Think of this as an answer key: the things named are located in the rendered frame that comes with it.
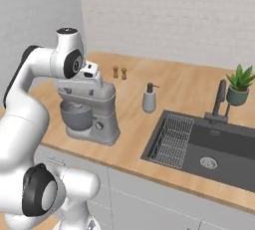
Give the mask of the light grey sink front panel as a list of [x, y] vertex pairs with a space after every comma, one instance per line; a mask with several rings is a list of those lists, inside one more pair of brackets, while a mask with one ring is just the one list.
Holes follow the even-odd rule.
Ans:
[[255, 214], [111, 168], [109, 179], [110, 186], [114, 190], [192, 216], [214, 226], [226, 230], [255, 230]]

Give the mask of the green plant in grey pot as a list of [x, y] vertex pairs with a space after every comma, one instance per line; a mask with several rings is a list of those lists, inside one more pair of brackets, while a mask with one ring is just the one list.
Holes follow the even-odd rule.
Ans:
[[255, 75], [252, 74], [252, 70], [252, 66], [243, 70], [242, 66], [238, 65], [233, 74], [227, 75], [227, 80], [230, 82], [230, 85], [226, 100], [230, 105], [239, 107], [246, 103], [249, 95], [249, 87], [255, 80]]

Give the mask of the grey soap dispenser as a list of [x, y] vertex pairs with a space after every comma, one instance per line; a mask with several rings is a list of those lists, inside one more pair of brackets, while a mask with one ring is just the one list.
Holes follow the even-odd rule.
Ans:
[[142, 109], [145, 113], [151, 114], [156, 108], [156, 96], [155, 91], [156, 85], [153, 83], [148, 83], [146, 85], [146, 90], [142, 97]]

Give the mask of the dark grey sink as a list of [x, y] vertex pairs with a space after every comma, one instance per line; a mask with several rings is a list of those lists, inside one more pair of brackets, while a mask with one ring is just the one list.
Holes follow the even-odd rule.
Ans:
[[255, 128], [211, 124], [202, 117], [163, 111], [142, 153], [143, 160], [153, 162], [148, 154], [169, 114], [194, 119], [182, 168], [175, 169], [255, 193]]

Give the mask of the light grey drawer front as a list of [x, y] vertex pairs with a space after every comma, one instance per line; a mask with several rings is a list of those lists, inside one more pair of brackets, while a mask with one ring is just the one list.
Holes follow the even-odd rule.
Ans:
[[49, 165], [57, 165], [49, 162], [47, 160], [47, 156], [55, 156], [57, 160], [63, 160], [66, 164], [65, 166], [80, 168], [96, 173], [101, 180], [101, 184], [106, 187], [109, 186], [108, 169], [103, 165], [91, 162], [87, 159], [82, 159], [68, 153], [63, 153], [59, 150], [52, 149], [47, 146], [40, 145], [35, 152], [35, 161], [44, 162]]
[[97, 196], [88, 202], [88, 207], [102, 230], [113, 230], [110, 190], [106, 186], [101, 186]]

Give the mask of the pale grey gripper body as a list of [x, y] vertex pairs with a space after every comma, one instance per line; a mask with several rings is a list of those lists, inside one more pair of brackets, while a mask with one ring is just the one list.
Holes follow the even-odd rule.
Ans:
[[54, 86], [66, 89], [100, 90], [103, 87], [103, 78], [100, 72], [92, 74], [80, 71], [71, 79], [56, 79]]

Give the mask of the dark grey tap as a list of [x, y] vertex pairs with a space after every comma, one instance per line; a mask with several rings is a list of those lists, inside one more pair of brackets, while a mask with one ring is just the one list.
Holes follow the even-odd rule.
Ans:
[[228, 116], [221, 115], [219, 113], [220, 104], [225, 101], [225, 94], [226, 94], [226, 81], [221, 80], [218, 86], [213, 111], [211, 113], [204, 114], [204, 118], [208, 120], [211, 124], [216, 124], [218, 122], [228, 123]]

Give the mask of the grey stand mixer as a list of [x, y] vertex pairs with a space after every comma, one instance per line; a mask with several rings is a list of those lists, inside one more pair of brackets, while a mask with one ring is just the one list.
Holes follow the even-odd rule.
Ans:
[[80, 89], [67, 94], [63, 88], [58, 88], [58, 94], [68, 136], [106, 145], [118, 140], [121, 131], [116, 115], [117, 93], [112, 83], [103, 82], [103, 87], [93, 95]]

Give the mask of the light grey cupboard door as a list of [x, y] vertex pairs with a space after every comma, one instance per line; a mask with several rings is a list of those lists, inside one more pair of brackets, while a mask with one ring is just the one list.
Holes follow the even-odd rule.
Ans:
[[198, 230], [200, 221], [124, 194], [111, 191], [114, 230]]

